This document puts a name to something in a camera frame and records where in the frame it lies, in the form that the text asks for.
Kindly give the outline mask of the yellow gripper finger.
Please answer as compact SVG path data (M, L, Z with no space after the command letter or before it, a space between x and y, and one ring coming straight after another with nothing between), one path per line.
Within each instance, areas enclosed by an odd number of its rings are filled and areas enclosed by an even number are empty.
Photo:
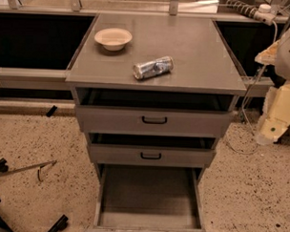
M261 117L258 129L255 133L256 143L259 145L269 145L277 140L287 131L288 125L278 119L267 119Z

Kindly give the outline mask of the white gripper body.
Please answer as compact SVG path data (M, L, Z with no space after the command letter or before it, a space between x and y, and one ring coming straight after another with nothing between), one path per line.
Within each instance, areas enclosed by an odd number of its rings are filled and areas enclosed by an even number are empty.
M270 87L263 104L263 117L278 119L290 127L290 81L281 87Z

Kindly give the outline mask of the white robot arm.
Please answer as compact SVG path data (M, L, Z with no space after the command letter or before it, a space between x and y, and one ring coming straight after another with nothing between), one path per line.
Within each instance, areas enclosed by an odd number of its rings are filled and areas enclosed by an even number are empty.
M285 79L282 86L269 88L255 133L257 144L268 145L279 140L290 127L290 27L255 60L262 65L273 65L275 74Z

